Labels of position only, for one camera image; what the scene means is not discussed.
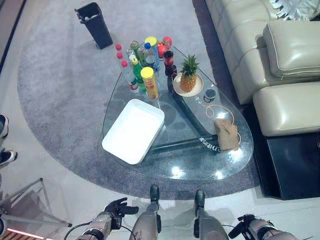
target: white plate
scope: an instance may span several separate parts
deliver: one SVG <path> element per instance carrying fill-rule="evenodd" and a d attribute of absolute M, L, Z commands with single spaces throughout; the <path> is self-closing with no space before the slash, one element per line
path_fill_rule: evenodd
<path fill-rule="evenodd" d="M 204 87 L 204 81 L 202 77 L 196 73 L 196 82 L 195 86 L 190 92 L 185 92 L 181 89 L 180 81 L 181 81 L 182 73 L 180 72 L 173 80 L 173 89 L 174 91 L 182 97 L 192 97 L 201 92 Z"/>

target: gray rug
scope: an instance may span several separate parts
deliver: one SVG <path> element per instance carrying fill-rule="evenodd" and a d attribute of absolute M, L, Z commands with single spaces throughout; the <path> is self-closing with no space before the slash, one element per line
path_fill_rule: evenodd
<path fill-rule="evenodd" d="M 256 186 L 258 177 L 252 162 L 227 179 L 183 181 L 130 171 L 102 149 L 104 116 L 121 70 L 114 46 L 98 50 L 86 27 L 80 24 L 73 9 L 87 3 L 48 1 L 24 44 L 18 94 L 24 117 L 43 147 L 80 177 L 137 197 L 147 198 L 151 184 L 158 184 L 161 198 L 168 200 L 192 199 L 197 189 L 215 197 Z M 192 1 L 97 3 L 115 43 L 128 47 L 129 41 L 141 42 L 146 36 L 171 36 L 182 52 L 197 55 L 200 68 L 212 78 Z"/>

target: black trash bin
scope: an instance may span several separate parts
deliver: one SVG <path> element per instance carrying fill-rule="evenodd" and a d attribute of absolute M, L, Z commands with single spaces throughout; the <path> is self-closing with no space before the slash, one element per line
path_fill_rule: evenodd
<path fill-rule="evenodd" d="M 79 9 L 74 9 L 74 11 L 80 19 L 80 23 L 86 26 L 100 49 L 114 43 L 106 26 L 101 9 L 96 2 L 89 3 Z"/>

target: tile floor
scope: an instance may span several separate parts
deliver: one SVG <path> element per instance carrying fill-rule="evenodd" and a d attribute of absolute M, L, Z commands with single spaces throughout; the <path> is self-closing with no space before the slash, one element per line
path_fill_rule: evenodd
<path fill-rule="evenodd" d="M 129 205 L 139 206 L 143 211 L 148 204 L 147 199 L 104 189 L 60 165 L 36 140 L 24 119 L 17 93 L 19 56 L 27 32 L 33 21 L 36 21 L 43 4 L 45 2 L 41 0 L 26 2 L 0 75 L 0 113 L 9 118 L 9 134 L 2 146 L 19 153 L 15 162 L 0 168 L 0 195 L 3 197 L 43 177 L 44 188 L 40 183 L 33 186 L 28 194 L 24 194 L 8 207 L 9 213 L 39 220 L 60 219 L 76 225 L 94 218 L 108 202 L 122 197 L 128 197 Z M 277 228 L 291 232 L 299 239 L 310 236 L 320 239 L 317 223 L 320 216 L 320 198 L 281 201 L 263 197 L 260 188 L 256 187 L 207 199 L 205 206 L 208 212 L 223 224 L 235 225 L 236 217 L 254 213 L 272 220 Z M 159 239 L 194 239 L 192 207 L 191 200 L 161 200 L 159 214 L 163 228 Z M 123 224 L 132 228 L 135 219 L 135 215 L 128 216 Z M 67 228 L 17 222 L 10 226 L 51 239 L 63 239 L 68 231 Z M 82 230 L 74 231 L 70 239 L 75 239 Z M 128 238 L 129 232 L 121 229 L 113 231 L 108 239 Z"/>

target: white tray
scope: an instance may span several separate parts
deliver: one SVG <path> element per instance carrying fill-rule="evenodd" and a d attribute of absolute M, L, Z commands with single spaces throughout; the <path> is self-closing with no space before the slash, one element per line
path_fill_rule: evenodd
<path fill-rule="evenodd" d="M 140 163 L 165 122 L 165 113 L 138 99 L 130 100 L 102 141 L 104 150 L 128 164 Z"/>

